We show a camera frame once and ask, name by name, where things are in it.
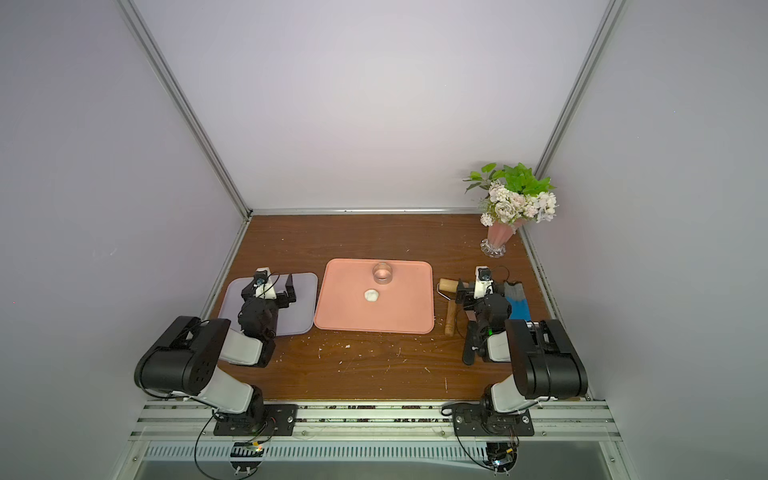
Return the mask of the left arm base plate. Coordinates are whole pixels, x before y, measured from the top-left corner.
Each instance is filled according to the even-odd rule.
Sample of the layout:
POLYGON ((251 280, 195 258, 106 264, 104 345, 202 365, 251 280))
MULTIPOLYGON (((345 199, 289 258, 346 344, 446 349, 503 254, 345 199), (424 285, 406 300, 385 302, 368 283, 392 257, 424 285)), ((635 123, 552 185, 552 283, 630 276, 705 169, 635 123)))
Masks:
POLYGON ((240 414, 216 413, 213 435, 224 436, 291 436, 298 416, 297 404, 256 406, 240 414))

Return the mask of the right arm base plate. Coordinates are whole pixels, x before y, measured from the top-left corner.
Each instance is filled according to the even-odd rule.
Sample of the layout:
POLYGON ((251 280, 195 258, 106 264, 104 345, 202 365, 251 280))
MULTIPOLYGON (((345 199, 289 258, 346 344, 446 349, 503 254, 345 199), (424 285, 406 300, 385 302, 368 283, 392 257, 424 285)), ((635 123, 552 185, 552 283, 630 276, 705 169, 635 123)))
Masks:
POLYGON ((533 420, 528 410, 515 415, 499 414, 479 403, 458 402, 442 407, 459 436, 533 437, 533 420))

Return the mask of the pink glass vase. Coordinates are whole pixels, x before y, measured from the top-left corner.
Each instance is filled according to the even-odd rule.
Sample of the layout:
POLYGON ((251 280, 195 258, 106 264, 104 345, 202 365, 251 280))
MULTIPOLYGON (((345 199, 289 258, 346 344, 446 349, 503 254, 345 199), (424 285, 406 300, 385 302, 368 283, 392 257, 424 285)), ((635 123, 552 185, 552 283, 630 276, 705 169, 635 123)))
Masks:
POLYGON ((496 222, 488 228, 487 237, 481 242, 481 251, 490 258, 501 258, 506 254, 507 242, 526 223, 519 219, 511 224, 496 222))

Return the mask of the black handled metal scraper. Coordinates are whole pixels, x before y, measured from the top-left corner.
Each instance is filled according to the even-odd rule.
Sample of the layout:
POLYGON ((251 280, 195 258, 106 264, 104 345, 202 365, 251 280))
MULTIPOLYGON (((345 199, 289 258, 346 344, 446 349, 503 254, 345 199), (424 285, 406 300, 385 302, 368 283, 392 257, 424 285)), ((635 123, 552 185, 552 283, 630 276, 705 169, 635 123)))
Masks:
POLYGON ((476 358, 478 323, 473 310, 465 310, 464 313, 467 317, 467 331, 464 337, 462 362, 467 366, 472 366, 476 358))

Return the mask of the purple silicone mat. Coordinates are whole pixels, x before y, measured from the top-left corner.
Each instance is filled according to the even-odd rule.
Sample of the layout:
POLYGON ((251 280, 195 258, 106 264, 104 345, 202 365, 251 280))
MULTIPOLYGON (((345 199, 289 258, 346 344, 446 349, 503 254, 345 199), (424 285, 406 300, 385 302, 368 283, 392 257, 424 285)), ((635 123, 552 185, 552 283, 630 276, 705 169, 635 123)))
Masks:
MULTIPOLYGON (((277 337, 302 335, 307 333, 313 325, 318 277, 314 273, 296 273, 292 278, 297 300, 287 308, 279 310, 277 337)), ((252 278, 238 278, 228 285, 217 315, 218 318, 231 320, 235 330, 241 330, 237 322, 238 314, 244 304, 241 292, 251 280, 252 278)))

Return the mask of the aluminium frame rail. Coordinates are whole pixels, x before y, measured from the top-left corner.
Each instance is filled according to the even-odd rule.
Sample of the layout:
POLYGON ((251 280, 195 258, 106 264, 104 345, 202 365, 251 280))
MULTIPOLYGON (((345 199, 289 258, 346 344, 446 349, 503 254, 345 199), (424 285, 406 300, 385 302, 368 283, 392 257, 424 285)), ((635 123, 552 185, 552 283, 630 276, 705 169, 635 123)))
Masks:
MULTIPOLYGON (((297 404, 298 416, 293 440, 383 440, 413 439, 437 441, 459 436, 439 401, 354 401, 354 402, 271 402, 297 404)), ((531 438, 551 441, 618 441, 621 438, 613 415, 604 402, 555 401, 527 409, 533 420, 533 437, 459 436, 461 439, 531 438)), ((149 401, 141 410, 130 437, 132 440, 185 441, 196 438, 244 439, 250 437, 213 435, 216 421, 209 407, 188 401, 149 401)))

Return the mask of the artificial flower bouquet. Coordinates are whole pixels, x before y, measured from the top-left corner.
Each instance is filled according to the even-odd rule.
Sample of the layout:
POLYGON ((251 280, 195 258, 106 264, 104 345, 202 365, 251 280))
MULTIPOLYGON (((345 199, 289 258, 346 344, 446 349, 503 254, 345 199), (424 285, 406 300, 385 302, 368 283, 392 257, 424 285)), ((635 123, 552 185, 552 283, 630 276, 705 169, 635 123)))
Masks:
POLYGON ((531 167, 490 163, 464 179, 466 192, 485 192, 480 201, 480 221, 486 227, 513 226, 519 222, 549 222, 558 207, 555 186, 549 177, 537 178, 531 167))

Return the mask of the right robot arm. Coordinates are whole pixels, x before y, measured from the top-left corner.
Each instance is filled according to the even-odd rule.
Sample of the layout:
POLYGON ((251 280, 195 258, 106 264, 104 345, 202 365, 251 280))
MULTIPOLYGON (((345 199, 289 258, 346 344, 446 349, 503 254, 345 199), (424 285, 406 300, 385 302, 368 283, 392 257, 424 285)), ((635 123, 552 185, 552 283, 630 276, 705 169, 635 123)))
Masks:
POLYGON ((564 326, 556 319, 533 320, 521 283, 460 281, 453 305, 468 318, 462 362, 471 366, 480 358, 511 368, 483 394, 490 413, 518 415, 539 403, 587 394, 586 369, 564 326))

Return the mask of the small dough piece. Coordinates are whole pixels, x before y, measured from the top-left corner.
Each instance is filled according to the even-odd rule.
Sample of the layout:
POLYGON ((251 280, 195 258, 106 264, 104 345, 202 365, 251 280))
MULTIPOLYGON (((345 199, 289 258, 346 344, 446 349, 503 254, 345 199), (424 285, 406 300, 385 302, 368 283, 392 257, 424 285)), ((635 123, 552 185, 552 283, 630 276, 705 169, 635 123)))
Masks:
POLYGON ((368 289, 364 292, 364 298, 368 302, 376 302, 379 299, 379 292, 375 289, 368 289))

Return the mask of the wooden rolling pin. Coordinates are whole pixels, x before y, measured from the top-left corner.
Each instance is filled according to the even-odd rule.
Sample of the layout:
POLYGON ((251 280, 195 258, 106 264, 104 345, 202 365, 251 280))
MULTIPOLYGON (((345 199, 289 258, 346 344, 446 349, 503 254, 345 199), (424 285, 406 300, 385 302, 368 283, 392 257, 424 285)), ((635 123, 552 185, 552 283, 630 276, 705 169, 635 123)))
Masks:
POLYGON ((437 284, 437 292, 447 301, 447 310, 444 326, 444 334, 446 336, 453 336, 456 333, 456 317, 457 317, 457 303, 455 301, 455 294, 458 291, 459 281, 441 278, 437 284))

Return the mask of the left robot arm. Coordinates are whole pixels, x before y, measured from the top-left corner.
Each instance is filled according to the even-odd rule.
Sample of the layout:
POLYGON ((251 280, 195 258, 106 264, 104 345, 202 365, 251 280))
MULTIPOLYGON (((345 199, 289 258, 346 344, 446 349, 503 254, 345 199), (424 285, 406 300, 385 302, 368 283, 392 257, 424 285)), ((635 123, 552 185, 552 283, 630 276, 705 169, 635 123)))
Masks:
POLYGON ((218 363, 266 367, 275 350, 279 311, 296 301, 293 276, 282 291, 266 270, 243 288, 241 329, 226 318, 179 316, 138 361, 134 383, 159 399, 191 399, 212 409, 217 435, 274 434, 280 423, 269 413, 262 391, 223 371, 218 363))

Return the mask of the pink silicone mat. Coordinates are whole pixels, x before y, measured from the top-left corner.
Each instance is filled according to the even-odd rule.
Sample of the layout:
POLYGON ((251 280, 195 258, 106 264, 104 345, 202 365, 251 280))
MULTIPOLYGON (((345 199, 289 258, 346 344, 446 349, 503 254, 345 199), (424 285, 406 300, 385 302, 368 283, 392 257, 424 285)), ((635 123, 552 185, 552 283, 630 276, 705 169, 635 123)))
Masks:
POLYGON ((435 323, 432 266, 343 259, 325 267, 314 316, 322 330, 424 335, 435 323))

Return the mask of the blue work glove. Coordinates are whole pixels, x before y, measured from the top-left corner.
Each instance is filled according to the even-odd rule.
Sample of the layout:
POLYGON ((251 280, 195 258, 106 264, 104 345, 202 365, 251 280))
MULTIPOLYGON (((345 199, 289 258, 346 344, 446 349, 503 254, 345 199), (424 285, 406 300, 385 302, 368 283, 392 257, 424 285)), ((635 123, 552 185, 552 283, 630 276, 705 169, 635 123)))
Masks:
POLYGON ((505 282, 504 296, 511 308, 509 315, 510 320, 522 320, 525 322, 532 321, 528 301, 521 282, 505 282))

